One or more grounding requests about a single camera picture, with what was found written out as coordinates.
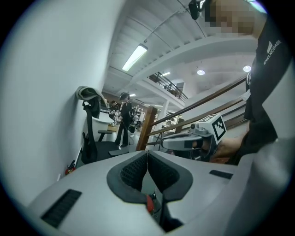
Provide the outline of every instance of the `black strip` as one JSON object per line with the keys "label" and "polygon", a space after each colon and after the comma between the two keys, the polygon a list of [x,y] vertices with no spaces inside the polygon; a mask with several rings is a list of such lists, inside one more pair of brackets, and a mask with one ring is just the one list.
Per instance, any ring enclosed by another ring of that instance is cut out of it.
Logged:
{"label": "black strip", "polygon": [[106,181],[110,190],[121,200],[146,204],[147,197],[140,191],[147,169],[147,153],[142,151],[114,166],[108,172]]}
{"label": "black strip", "polygon": [[223,171],[217,171],[217,170],[212,170],[209,172],[209,174],[216,175],[218,177],[222,177],[222,178],[226,178],[226,179],[231,179],[231,177],[233,176],[233,174],[226,173]]}
{"label": "black strip", "polygon": [[45,212],[41,217],[42,220],[50,224],[52,227],[57,228],[71,208],[74,206],[81,192],[72,189],[67,190],[54,204]]}
{"label": "black strip", "polygon": [[153,151],[148,152],[147,165],[165,202],[182,199],[193,184],[193,175],[187,169]]}

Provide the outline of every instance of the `person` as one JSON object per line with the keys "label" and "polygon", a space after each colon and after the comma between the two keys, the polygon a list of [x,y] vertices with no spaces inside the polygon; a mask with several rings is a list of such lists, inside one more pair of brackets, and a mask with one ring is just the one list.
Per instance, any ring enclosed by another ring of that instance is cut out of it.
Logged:
{"label": "person", "polygon": [[128,93],[123,92],[120,96],[120,100],[123,101],[121,104],[120,112],[121,116],[119,119],[121,120],[121,124],[119,126],[118,135],[115,141],[115,144],[117,146],[121,143],[121,135],[123,132],[123,143],[120,146],[121,148],[124,148],[128,146],[128,128],[131,124],[131,117],[132,117],[132,104],[130,102],[130,96]]}
{"label": "person", "polygon": [[109,117],[114,120],[115,113],[119,112],[119,106],[117,105],[116,101],[111,101],[109,111]]}
{"label": "person", "polygon": [[[205,21],[221,29],[224,25],[230,26],[238,35],[252,35],[258,39],[256,58],[246,79],[246,90],[249,90],[244,114],[248,120],[247,131],[240,137],[223,139],[212,156],[212,159],[229,157],[227,164],[238,165],[242,156],[256,153],[277,139],[263,103],[284,75],[292,54],[271,17],[250,3],[243,0],[206,0],[203,6]],[[203,143],[201,148],[207,150],[208,143]]]}

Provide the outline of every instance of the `fire extinguisher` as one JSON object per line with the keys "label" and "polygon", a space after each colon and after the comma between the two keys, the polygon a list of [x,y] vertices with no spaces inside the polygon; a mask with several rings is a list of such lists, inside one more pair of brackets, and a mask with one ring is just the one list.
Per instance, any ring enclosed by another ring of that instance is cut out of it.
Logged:
{"label": "fire extinguisher", "polygon": [[75,168],[75,160],[73,160],[72,163],[67,167],[68,168],[65,170],[65,175],[72,173],[76,169]]}

